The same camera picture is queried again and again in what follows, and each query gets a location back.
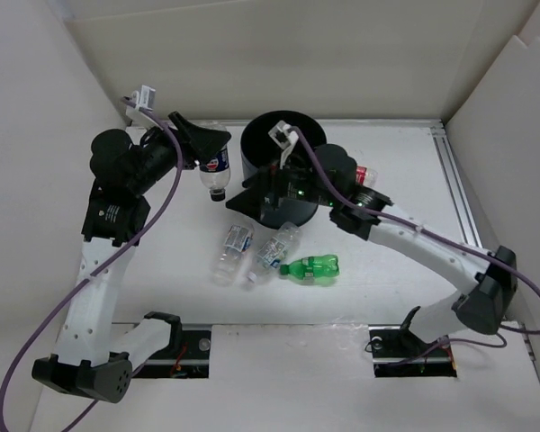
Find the clear bottle blue Pepsi label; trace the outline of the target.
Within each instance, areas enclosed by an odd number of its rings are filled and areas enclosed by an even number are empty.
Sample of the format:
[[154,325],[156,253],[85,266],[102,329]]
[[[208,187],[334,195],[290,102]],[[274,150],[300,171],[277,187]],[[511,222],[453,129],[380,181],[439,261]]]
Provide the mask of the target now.
[[230,183],[230,159],[224,146],[206,165],[200,166],[200,179],[214,202],[226,199],[226,187]]

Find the green plastic bottle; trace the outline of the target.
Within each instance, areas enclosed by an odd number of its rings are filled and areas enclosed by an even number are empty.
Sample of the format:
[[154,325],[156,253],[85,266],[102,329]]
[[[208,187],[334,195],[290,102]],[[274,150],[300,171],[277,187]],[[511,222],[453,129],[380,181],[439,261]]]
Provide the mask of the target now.
[[337,255],[307,256],[279,266],[279,275],[302,284],[330,284],[340,274]]

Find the clear bottle red label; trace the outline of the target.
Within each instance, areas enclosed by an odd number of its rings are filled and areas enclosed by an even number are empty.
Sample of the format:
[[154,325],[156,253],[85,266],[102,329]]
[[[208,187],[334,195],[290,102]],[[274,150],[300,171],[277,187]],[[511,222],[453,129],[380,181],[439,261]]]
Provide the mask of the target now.
[[377,178],[378,173],[374,169],[365,166],[356,167],[355,181],[359,185],[374,188]]

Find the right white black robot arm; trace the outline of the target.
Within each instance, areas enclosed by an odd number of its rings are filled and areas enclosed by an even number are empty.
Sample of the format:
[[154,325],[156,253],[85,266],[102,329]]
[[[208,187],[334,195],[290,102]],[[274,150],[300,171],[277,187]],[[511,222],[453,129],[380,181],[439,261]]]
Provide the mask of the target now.
[[392,200],[356,181],[357,163],[335,144],[322,144],[307,157],[294,151],[275,157],[243,183],[228,209],[263,220],[287,203],[330,208],[330,220],[348,234],[393,249],[446,279],[455,291],[429,306],[416,306],[394,337],[408,354],[462,329],[494,335],[517,289],[516,256],[500,247],[491,253],[440,236],[423,234]]

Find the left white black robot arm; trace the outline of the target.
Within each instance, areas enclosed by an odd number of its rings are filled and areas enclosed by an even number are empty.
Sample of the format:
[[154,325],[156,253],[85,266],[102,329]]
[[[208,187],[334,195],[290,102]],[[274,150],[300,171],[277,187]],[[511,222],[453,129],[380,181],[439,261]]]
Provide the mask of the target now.
[[113,339],[113,314],[150,205],[145,193],[171,170],[207,165],[231,135],[211,121],[192,123],[180,113],[171,126],[149,128],[138,143],[120,129],[92,141],[94,183],[82,228],[80,289],[69,302],[53,353],[34,362],[34,380],[52,390],[117,403],[136,370],[154,354],[176,355],[183,344],[179,317],[151,311],[133,330]]

